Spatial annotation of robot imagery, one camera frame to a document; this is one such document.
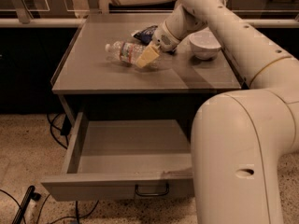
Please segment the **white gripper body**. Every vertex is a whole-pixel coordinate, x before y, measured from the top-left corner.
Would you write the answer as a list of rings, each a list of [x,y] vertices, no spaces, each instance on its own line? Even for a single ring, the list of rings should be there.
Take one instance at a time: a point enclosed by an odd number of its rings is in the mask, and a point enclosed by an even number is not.
[[[175,21],[167,19],[158,25],[152,36],[152,42],[164,52],[173,51],[179,44],[181,29]]]

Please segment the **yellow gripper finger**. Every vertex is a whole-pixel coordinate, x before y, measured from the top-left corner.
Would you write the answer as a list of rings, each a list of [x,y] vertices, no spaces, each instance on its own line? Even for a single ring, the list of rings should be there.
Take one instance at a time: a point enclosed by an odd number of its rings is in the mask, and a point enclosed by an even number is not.
[[[136,66],[139,68],[144,68],[150,63],[154,62],[160,56],[159,47],[153,43],[149,43],[144,50],[141,52],[141,55],[136,59]]]

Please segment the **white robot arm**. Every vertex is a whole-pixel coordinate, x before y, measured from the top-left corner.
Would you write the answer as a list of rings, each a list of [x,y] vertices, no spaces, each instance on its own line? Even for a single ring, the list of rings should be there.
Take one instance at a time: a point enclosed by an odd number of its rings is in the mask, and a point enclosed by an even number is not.
[[[247,87],[204,102],[192,124],[199,224],[284,224],[278,160],[299,149],[299,61],[229,10],[224,0],[180,0],[151,44],[174,49],[209,28]]]

